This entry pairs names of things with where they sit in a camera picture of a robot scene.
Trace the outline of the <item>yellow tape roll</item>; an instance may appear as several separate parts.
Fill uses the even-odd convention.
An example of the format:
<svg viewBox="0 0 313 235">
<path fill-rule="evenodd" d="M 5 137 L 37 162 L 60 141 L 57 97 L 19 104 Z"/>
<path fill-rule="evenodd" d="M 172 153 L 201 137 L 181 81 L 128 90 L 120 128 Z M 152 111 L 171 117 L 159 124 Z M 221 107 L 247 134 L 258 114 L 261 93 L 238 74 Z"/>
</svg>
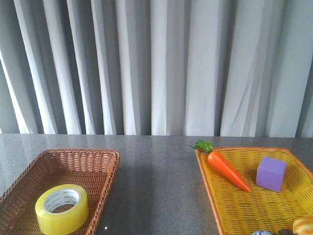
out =
<svg viewBox="0 0 313 235">
<path fill-rule="evenodd" d="M 45 235 L 68 235 L 83 226 L 89 215 L 87 193 L 75 184 L 53 187 L 38 198 L 35 213 Z"/>
</svg>

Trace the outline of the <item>grey pleated curtain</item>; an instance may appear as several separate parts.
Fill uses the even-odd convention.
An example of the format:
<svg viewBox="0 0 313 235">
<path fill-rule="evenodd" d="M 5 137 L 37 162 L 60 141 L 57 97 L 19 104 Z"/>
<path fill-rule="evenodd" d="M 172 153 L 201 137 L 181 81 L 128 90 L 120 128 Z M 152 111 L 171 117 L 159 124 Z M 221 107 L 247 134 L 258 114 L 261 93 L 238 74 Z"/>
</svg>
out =
<svg viewBox="0 0 313 235">
<path fill-rule="evenodd" d="M 310 0 L 3 0 L 0 131 L 313 135 Z"/>
</svg>

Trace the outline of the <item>orange toy carrot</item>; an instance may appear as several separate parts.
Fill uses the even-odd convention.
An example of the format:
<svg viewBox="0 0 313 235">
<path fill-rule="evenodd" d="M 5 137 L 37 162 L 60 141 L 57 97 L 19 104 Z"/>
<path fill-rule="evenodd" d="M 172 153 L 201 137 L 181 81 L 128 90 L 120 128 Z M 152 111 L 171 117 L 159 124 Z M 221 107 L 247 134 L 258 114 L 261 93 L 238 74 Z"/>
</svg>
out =
<svg viewBox="0 0 313 235">
<path fill-rule="evenodd" d="M 195 145 L 188 144 L 191 148 L 198 150 L 200 153 L 207 154 L 207 162 L 232 184 L 250 192 L 251 189 L 240 175 L 240 173 L 228 162 L 228 160 L 218 151 L 214 150 L 212 141 L 198 140 Z"/>
</svg>

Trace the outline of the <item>brown wicker basket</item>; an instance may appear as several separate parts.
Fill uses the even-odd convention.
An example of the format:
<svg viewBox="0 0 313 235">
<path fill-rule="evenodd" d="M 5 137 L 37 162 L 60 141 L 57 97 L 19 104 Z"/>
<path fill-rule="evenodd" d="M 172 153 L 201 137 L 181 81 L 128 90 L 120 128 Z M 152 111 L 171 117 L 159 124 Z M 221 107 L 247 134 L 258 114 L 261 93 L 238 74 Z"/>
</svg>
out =
<svg viewBox="0 0 313 235">
<path fill-rule="evenodd" d="M 76 184 L 85 189 L 89 215 L 76 235 L 96 234 L 120 154 L 105 149 L 50 149 L 40 153 L 0 198 L 2 235 L 42 234 L 35 203 L 48 189 Z"/>
</svg>

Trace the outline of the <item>yellow woven basket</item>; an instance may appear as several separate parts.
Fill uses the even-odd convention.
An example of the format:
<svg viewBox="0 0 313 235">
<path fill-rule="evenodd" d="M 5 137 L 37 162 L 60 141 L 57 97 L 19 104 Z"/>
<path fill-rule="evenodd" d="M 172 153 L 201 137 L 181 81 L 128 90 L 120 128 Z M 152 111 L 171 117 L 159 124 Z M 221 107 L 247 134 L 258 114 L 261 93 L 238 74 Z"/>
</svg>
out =
<svg viewBox="0 0 313 235">
<path fill-rule="evenodd" d="M 295 219 L 313 213 L 313 174 L 288 149 L 278 147 L 216 148 L 241 174 L 251 191 L 246 192 L 215 170 L 207 155 L 196 151 L 203 181 L 221 235 L 250 235 L 266 230 L 273 235 L 292 229 Z M 256 185 L 261 159 L 286 162 L 280 192 Z"/>
</svg>

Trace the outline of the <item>purple foam cube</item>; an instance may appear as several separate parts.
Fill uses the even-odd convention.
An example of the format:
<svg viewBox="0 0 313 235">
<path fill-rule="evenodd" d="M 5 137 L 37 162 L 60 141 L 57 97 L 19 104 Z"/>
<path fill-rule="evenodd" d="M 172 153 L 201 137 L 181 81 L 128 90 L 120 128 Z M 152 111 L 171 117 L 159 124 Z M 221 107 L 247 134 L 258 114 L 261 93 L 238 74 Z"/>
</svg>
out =
<svg viewBox="0 0 313 235">
<path fill-rule="evenodd" d="M 280 192 L 286 168 L 286 162 L 264 156 L 257 168 L 256 185 Z"/>
</svg>

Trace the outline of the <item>small labelled bottle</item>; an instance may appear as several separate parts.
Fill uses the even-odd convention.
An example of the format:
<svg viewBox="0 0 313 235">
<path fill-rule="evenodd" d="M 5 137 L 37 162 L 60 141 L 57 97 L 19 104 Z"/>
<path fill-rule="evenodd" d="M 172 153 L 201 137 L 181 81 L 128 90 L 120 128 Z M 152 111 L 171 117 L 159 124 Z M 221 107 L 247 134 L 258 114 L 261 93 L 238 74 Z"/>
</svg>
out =
<svg viewBox="0 0 313 235">
<path fill-rule="evenodd" d="M 266 230 L 258 230 L 254 231 L 252 235 L 272 235 L 272 233 Z"/>
</svg>

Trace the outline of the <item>brown toy piece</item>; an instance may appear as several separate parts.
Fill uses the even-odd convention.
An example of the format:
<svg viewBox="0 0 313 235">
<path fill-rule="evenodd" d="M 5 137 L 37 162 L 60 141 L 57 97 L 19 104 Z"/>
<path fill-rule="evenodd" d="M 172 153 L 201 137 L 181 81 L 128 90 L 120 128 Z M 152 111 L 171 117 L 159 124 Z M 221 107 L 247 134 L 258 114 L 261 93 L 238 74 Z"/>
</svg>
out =
<svg viewBox="0 0 313 235">
<path fill-rule="evenodd" d="M 295 235 L 290 229 L 280 229 L 278 233 L 279 235 Z"/>
</svg>

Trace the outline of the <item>golden bread piece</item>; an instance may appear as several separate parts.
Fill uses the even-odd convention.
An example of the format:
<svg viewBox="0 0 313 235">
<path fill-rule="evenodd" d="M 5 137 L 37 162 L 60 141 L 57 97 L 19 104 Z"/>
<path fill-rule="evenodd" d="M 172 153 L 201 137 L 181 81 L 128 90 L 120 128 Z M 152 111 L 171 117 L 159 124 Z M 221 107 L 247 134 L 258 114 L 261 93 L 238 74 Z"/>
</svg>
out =
<svg viewBox="0 0 313 235">
<path fill-rule="evenodd" d="M 295 235 L 313 235 L 313 216 L 306 215 L 295 219 L 292 231 Z"/>
</svg>

